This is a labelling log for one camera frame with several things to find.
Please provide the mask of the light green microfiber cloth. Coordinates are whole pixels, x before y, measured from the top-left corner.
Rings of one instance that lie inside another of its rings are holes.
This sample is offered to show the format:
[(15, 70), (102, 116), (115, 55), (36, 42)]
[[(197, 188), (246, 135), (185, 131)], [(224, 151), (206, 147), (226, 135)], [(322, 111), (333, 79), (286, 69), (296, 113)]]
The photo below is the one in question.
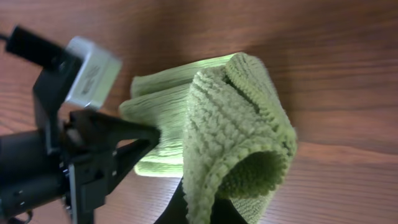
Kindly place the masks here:
[(221, 200), (257, 223), (297, 151), (267, 68), (244, 52), (136, 77), (119, 112), (160, 130), (159, 144), (134, 170), (181, 178), (189, 223), (209, 223)]

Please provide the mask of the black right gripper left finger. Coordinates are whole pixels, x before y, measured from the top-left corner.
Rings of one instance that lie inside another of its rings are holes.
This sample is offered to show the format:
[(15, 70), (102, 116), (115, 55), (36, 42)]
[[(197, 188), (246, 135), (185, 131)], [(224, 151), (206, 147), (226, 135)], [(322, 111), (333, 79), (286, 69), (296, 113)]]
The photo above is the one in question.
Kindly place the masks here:
[(180, 180), (177, 188), (175, 189), (172, 198), (166, 209), (154, 224), (188, 224), (187, 216), (187, 203), (184, 199), (184, 192), (182, 187), (182, 180)]

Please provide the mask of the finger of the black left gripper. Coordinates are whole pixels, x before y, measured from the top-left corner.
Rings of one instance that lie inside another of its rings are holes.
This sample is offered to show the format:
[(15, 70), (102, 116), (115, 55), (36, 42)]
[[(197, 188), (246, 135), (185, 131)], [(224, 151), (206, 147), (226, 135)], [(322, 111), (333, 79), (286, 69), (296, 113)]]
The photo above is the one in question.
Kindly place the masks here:
[(138, 139), (118, 148), (114, 156), (115, 167), (112, 171), (111, 186), (117, 187), (132, 168), (153, 148), (155, 148), (155, 142), (145, 139)]

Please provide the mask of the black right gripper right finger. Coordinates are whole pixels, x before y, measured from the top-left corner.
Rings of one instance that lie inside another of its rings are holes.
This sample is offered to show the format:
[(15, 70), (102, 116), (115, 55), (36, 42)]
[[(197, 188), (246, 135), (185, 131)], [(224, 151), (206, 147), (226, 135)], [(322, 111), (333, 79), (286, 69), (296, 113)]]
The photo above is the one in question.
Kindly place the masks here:
[(247, 221), (235, 209), (231, 200), (215, 200), (211, 211), (211, 224), (248, 224)]

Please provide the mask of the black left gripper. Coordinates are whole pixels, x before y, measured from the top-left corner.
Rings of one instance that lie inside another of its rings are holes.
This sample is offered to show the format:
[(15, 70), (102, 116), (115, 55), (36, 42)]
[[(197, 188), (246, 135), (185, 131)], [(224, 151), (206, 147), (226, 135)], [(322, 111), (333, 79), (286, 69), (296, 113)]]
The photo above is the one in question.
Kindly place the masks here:
[(65, 102), (82, 65), (70, 52), (23, 54), (42, 66), (34, 84), (37, 130), (1, 137), (1, 218), (63, 198), (73, 223), (93, 223), (111, 186), (117, 144), (159, 143), (160, 131)]

